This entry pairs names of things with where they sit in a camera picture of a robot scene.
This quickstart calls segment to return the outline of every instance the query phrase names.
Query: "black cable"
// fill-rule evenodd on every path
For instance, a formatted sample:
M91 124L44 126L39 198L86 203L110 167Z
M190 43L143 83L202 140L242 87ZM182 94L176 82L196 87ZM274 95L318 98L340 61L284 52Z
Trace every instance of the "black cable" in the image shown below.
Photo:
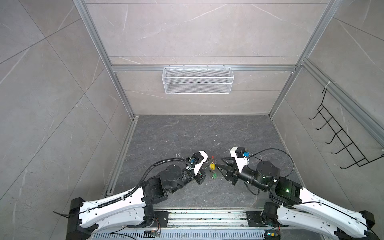
M82 214L82 213L85 213L86 211L88 211L88 210L79 212L79 213L77 213L77 214ZM69 217L67 217L67 216L76 215L76 214L61 214L61 213L56 212L56 211L53 211L53 212L56 213L56 214L58 214L58 215L60 215L60 216L62 216L62 217L65 217L65 218L69 218Z
M260 152L255 153L255 154L252 154L252 155L249 156L248 158L250 158L250 157L254 157L255 155L257 155L257 154L259 154L259 153L261 153L261 152L267 151L267 150L277 150L277 151L283 152L283 153L285 153L285 154L291 159L291 162L292 162L292 170L291 170L291 172L290 172L287 176L285 176L284 178L286 178L286 177L288 177L289 175L291 175L292 172L293 172L293 170L295 169L295 164L293 163L293 159L292 159L292 157L291 157L288 153L286 153L285 151L283 151L283 150L281 150L281 149L277 149L277 148L267 148L267 149L261 150Z
M189 180L193 180L194 178L195 178L195 170L194 170L194 168L195 168L195 166L196 166L196 162L197 162L197 160L196 159L192 159L193 160L193 163L192 163L192 169L191 170L186 170L186 172L187 172L187 178L189 179Z
M302 203L299 203L299 204L291 204L291 205L283 205L283 207L292 207L292 206L295 206L295 205L309 204L309 203L318 203L318 204L326 205L327 207L330 207L330 208L332 208L333 210L336 210L336 211L338 211L338 212L340 212L340 213L342 213L342 214L344 214L344 215L346 215L346 216L348 216L348 217L354 219L355 221L359 221L359 220L357 220L356 218L354 218L354 217L352 217L352 216L346 214L345 212L340 211L339 209L336 209L336 208L334 208L334 207L332 207L332 206L329 206L328 204L321 203L321 202L317 202L317 201L302 202ZM363 224L364 226L366 226L367 229L368 229L368 231L371 231L374 235L377 236L377 234L376 234L376 233L375 233L369 226L365 225L364 223L362 223L362 222L360 222L360 221L359 221L359 223L361 223L361 224Z
M268 232L270 232L271 230L273 230L273 229L275 229L275 228L277 228L277 227L280 227L280 226L281 226L281 225L277 225L277 226L271 228L270 230L266 231L265 234L264 234L264 238L263 238L263 240L265 239L265 236L268 234Z
M123 234L123 233L110 233L110 234L117 234L117 235L127 236L127 237L132 238L133 240L137 240L136 238L131 237L131 236L127 235L127 234Z
M119 232L119 231L123 230L123 229L126 228L126 227L128 227L128 225L126 225L125 227L123 227L123 228L120 229L120 230L117 230L117 231L114 231L114 232L110 232L109 234L114 234L115 232Z
M263 160L261 160L260 158L258 158L258 157L255 157L255 156L253 156L254 158L257 158L257 159L259 159L260 161L263 161Z
M244 185L247 187L248 191L250 191L253 195L259 195L260 189L257 190L257 193L252 192L252 190L248 187L248 184L244 182Z

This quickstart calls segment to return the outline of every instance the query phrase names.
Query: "black motor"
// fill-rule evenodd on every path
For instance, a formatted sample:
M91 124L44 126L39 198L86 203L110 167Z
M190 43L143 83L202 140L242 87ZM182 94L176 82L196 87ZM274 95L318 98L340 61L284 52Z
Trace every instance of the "black motor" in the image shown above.
M222 157L221 160L226 166L220 164L217 164L216 166L225 179L231 181L233 185L236 185L237 180L240 179L266 192L271 188L273 183L278 181L280 176L280 169L275 167L269 161L259 162L256 170L244 166L240 172L234 158Z

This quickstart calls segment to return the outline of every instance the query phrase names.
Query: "aluminum frame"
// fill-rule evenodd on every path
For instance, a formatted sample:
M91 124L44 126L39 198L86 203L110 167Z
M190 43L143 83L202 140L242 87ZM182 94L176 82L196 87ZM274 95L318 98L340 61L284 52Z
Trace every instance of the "aluminum frame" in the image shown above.
M303 66L321 85L327 86L329 93L384 147L384 127L311 60L305 59Z
M163 71L167 67L230 67L233 71L294 71L296 65L112 65L113 71Z
M93 41L93 44L95 45L97 52L99 53L99 56L101 60L103 61L105 68L109 74L109 76L112 79L112 82L124 104L124 107L129 114L130 118L133 119L135 117L135 114L132 110L131 105L129 104L128 98L125 95L124 88L122 87L119 79L117 78L115 72L112 70L112 64L109 60L109 57L107 55L107 52L104 48L104 45L100 39L99 34L97 33L96 27L92 21L92 18L88 12L88 9L86 7L86 4L84 0L73 0L74 4L76 5L76 8L80 14L81 19L83 20L85 27L88 30L88 33Z
M283 102L285 96L287 95L289 89L291 88L293 82L295 81L297 75L299 74L301 68L303 67L303 60L305 58L308 58L311 52L313 51L314 47L316 46L317 42L319 41L320 37L323 35L325 29L327 28L329 22L331 21L332 17L335 15L337 9L339 8L341 2L343 0L330 0L327 7L325 8L325 11L323 15L321 16L319 23L317 24L314 32L311 35L311 38L309 39L307 45L304 48L304 51L299 57L299 60L296 64L296 70L291 73L291 75L288 77L287 82L283 86L283 89L281 90L279 96L277 97L275 103L273 104L269 116L273 118L275 113L277 112L277 109L280 107L281 103Z
M116 159L115 165L113 167L112 177L108 181L106 191L104 192L104 195L102 196L103 198L113 195L113 192L114 192L114 189L116 186L116 182L118 180L118 177L119 177L119 174L120 174L120 171L122 168L122 164L124 162L125 156L127 155L128 147L129 147L129 144L131 143L133 132L135 131L137 120L138 120L138 117L136 116L129 123L129 127L128 127L127 132L126 132L125 137L124 137L124 142L121 145L121 149L119 150L118 158Z

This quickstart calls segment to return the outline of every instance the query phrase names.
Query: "metal vent grate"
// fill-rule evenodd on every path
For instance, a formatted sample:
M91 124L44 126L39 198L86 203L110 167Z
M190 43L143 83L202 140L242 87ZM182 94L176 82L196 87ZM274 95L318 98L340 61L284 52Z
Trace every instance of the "metal vent grate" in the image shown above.
M167 67L162 80L167 94L230 93L230 67Z
M103 230L94 235L93 240L109 240L109 239L132 239L148 240L154 239L149 234L144 233L144 230L122 230L119 231L122 235L109 234L109 231ZM246 239L263 239L264 230L261 229L215 229L215 230L169 230L162 229L161 235L156 237L156 240L202 240L202 239L217 239L217 240L246 240Z

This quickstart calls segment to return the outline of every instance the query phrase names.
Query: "gray stone floor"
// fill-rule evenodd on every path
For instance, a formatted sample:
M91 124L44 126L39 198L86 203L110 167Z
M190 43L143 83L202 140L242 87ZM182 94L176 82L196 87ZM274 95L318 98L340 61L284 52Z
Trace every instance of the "gray stone floor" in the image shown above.
M204 150L219 163L221 156L230 156L229 149L233 146L246 147L250 153L270 147L284 149L268 116L140 116L115 193L134 187L144 171L159 160L186 158ZM292 168L288 157L278 151L263 152L259 158L279 167L281 175L287 175ZM249 167L255 169L257 163L253 158ZM167 165L158 166L149 176L165 167ZM233 186L216 172L216 179L207 177L200 186L190 182L155 207L262 208L269 201L267 193L253 196L241 181ZM288 178L299 181L296 172Z

